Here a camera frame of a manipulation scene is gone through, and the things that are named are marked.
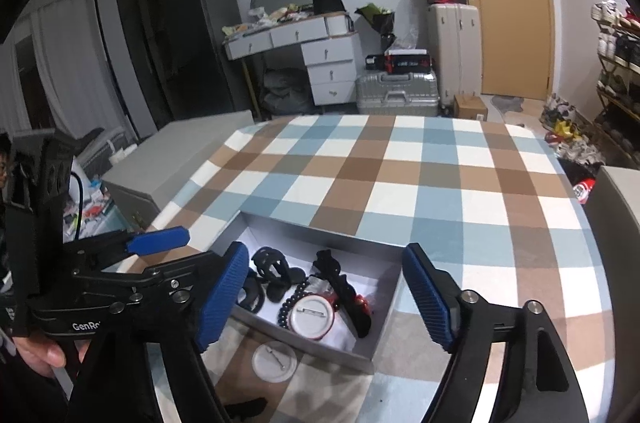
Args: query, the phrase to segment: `open box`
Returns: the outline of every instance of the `open box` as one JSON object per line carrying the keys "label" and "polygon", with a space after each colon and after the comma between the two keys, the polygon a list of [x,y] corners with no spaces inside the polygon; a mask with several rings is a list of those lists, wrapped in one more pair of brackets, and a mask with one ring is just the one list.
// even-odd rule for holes
{"label": "open box", "polygon": [[372,302],[372,324],[365,338],[359,339],[356,336],[344,309],[338,310],[332,329],[319,341],[307,340],[288,329],[278,327],[278,310],[284,300],[293,294],[295,286],[285,293],[280,303],[265,298],[264,305],[257,314],[235,306],[232,316],[304,353],[364,373],[374,372],[376,350],[382,341],[398,294],[402,273],[401,247],[363,241],[244,212],[238,212],[213,242],[210,251],[223,255],[233,241],[243,243],[249,250],[250,258],[262,246],[273,247],[285,255],[291,267],[300,267],[307,275],[317,258],[316,252],[331,249],[333,257],[340,262],[341,273],[346,273],[347,280],[358,294]]}

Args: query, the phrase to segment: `silver suitcase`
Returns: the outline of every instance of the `silver suitcase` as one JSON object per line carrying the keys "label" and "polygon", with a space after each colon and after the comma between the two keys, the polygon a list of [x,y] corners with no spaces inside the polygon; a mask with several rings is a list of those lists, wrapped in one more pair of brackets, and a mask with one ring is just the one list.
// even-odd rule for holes
{"label": "silver suitcase", "polygon": [[360,114],[438,115],[438,83],[433,73],[369,71],[356,80],[356,95]]}
{"label": "silver suitcase", "polygon": [[443,105],[456,94],[479,96],[482,88],[482,35],[475,6],[429,7],[429,52],[438,75]]}

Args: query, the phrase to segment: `gray box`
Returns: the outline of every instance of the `gray box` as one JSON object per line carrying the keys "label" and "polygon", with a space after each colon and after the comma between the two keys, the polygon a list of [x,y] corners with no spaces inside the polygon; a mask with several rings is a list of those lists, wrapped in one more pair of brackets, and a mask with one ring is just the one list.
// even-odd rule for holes
{"label": "gray box", "polygon": [[146,229],[193,173],[239,128],[251,111],[169,123],[102,177],[116,206]]}
{"label": "gray box", "polygon": [[438,115],[438,82],[433,73],[369,71],[356,80],[356,93],[360,114]]}
{"label": "gray box", "polygon": [[356,292],[372,298],[371,330],[365,338],[356,337],[354,329],[350,329],[350,321],[344,310],[336,313],[332,329],[319,342],[307,340],[288,329],[278,327],[278,310],[282,302],[293,294],[294,287],[280,303],[265,298],[262,309],[255,315],[234,306],[232,316],[304,353],[373,374],[378,346],[383,342],[398,295],[404,248],[244,212],[238,212],[230,221],[214,241],[210,251],[224,255],[233,241],[242,242],[248,248],[250,257],[262,246],[276,248],[287,257],[290,266],[301,267],[307,274],[316,259],[316,252],[331,249],[332,255],[340,262],[342,273],[347,274],[348,281]]}

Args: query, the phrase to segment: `round white badge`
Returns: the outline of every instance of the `round white badge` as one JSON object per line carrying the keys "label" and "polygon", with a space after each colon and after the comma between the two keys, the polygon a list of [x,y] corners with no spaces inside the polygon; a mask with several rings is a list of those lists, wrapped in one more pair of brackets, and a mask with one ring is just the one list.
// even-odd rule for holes
{"label": "round white badge", "polygon": [[261,380],[280,383],[293,376],[298,359],[289,345],[273,341],[263,343],[255,350],[251,365],[255,375]]}
{"label": "round white badge", "polygon": [[291,330],[310,340],[320,340],[334,325],[335,313],[329,300],[309,295],[298,300],[289,313]]}

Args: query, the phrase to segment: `black beaded bracelet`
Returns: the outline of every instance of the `black beaded bracelet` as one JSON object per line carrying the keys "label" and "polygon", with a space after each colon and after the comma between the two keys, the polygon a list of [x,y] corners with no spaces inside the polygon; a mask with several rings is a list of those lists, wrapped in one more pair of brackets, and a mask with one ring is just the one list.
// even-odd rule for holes
{"label": "black beaded bracelet", "polygon": [[292,310],[293,306],[300,299],[304,297],[308,297],[309,295],[313,295],[313,293],[309,293],[305,291],[305,289],[309,286],[309,279],[306,278],[304,282],[298,284],[294,293],[284,301],[284,304],[278,311],[278,325],[283,329],[289,329],[289,312]]}

